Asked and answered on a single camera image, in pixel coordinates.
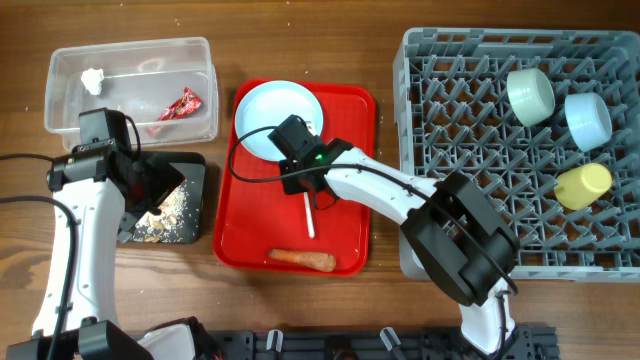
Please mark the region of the rice and peanut leftovers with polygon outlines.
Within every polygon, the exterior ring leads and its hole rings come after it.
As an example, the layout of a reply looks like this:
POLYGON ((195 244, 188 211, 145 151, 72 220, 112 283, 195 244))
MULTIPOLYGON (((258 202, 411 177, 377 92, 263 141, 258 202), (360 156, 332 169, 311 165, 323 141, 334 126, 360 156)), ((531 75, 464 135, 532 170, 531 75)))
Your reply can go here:
POLYGON ((176 188, 159 206, 159 214, 145 213, 135 225, 132 240, 140 243, 191 243, 196 239, 197 212, 188 202, 186 186, 176 188))

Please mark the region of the white plastic spoon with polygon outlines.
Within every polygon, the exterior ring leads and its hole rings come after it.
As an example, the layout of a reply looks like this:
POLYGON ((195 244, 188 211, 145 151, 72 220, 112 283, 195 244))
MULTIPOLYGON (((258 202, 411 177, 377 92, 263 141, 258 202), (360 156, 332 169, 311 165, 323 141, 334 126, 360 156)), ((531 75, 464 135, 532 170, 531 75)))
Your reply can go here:
POLYGON ((304 199, 304 207, 305 207, 305 216, 306 216, 306 225, 309 238, 315 238, 315 226, 313 222, 312 210, 311 210, 311 202, 309 198, 309 194, 307 192, 303 193, 304 199))

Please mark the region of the light blue plate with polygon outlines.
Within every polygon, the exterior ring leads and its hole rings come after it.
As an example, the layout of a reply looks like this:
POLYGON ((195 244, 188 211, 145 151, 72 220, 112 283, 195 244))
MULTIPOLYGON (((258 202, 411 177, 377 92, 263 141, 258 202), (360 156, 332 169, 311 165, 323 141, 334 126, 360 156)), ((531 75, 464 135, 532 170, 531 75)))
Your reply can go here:
POLYGON ((241 145, 255 157, 278 162, 285 156, 268 138, 273 127, 291 115, 300 117, 307 130, 319 137, 324 127, 324 114, 319 100, 306 87, 284 80, 267 81, 251 89, 241 100, 235 114, 237 138, 262 128, 246 137, 241 145))

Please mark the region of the orange carrot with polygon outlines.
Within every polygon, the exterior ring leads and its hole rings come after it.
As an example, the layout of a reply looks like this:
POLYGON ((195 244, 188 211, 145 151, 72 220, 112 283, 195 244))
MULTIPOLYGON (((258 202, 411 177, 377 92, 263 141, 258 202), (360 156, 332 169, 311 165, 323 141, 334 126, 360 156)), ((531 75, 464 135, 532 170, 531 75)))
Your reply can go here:
POLYGON ((269 252, 269 257, 326 273, 333 272, 337 265, 333 255, 321 252, 272 249, 269 252))

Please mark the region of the red snack wrapper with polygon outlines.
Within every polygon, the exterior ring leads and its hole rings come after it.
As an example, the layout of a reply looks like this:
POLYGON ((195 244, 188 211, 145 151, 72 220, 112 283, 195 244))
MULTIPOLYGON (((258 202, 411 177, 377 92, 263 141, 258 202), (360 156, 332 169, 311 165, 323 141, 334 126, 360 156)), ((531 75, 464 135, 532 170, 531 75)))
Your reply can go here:
POLYGON ((159 122, 185 118, 186 116, 196 112, 202 104, 203 100, 193 90, 185 87, 183 89, 182 96, 173 104, 166 107, 154 121, 154 125, 147 128, 145 132, 149 136, 155 137, 163 128, 163 125, 159 125, 159 122))

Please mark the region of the white tissue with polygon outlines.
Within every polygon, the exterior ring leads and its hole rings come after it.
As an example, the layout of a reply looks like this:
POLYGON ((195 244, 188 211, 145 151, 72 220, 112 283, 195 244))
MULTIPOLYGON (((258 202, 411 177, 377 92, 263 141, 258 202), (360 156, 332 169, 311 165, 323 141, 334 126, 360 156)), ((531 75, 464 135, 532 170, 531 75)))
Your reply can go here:
POLYGON ((102 69, 89 68, 81 74, 81 82, 84 88, 93 96, 101 94, 103 81, 104 71, 102 69))

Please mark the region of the mint green bowl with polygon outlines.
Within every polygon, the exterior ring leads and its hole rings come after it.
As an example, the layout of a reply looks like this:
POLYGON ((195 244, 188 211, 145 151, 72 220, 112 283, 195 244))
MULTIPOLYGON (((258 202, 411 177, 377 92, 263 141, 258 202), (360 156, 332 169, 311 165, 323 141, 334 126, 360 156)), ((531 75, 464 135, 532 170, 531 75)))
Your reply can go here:
POLYGON ((506 88, 511 109, 523 126, 534 126, 553 114, 553 88, 541 70, 530 68, 510 72, 506 88))

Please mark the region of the yellow plastic cup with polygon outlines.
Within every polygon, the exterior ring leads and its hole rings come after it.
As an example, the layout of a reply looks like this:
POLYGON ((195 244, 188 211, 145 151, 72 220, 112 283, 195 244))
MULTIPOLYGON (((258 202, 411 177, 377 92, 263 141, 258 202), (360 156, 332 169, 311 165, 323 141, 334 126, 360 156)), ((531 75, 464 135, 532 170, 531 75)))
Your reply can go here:
POLYGON ((559 175, 554 194, 561 205, 580 210, 605 194, 613 184, 610 171, 601 164, 588 163, 559 175))

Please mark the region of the light blue bowl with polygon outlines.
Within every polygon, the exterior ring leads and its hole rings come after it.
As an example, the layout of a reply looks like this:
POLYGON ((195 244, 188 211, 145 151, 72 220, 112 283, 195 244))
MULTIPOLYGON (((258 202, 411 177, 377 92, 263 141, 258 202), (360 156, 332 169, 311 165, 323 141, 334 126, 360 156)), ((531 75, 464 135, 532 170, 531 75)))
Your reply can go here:
POLYGON ((568 95, 564 110, 570 134, 582 152, 600 147, 611 139, 611 117, 598 94, 568 95))

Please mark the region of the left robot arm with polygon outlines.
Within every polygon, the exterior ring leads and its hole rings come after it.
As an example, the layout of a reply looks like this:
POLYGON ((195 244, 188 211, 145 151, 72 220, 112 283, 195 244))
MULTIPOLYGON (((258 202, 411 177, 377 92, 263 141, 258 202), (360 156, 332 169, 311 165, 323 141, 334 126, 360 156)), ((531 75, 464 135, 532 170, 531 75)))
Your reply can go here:
POLYGON ((184 177, 143 159, 133 120, 100 108, 79 116, 81 143, 47 174, 55 232, 46 294, 30 340, 10 359, 194 359, 192 327, 180 320, 135 340, 117 324, 115 252, 126 214, 158 208, 184 177))

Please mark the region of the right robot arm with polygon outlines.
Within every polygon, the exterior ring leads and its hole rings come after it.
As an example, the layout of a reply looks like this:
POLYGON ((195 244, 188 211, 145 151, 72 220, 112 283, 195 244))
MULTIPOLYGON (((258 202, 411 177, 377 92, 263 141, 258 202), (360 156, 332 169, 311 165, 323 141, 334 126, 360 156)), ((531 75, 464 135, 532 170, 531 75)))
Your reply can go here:
POLYGON ((351 143, 328 143, 292 115, 268 136, 283 155, 286 193, 325 191, 393 220, 435 285, 457 302, 463 337, 495 359, 515 329, 507 298, 520 242, 480 188, 460 172, 415 177, 375 161, 351 143))

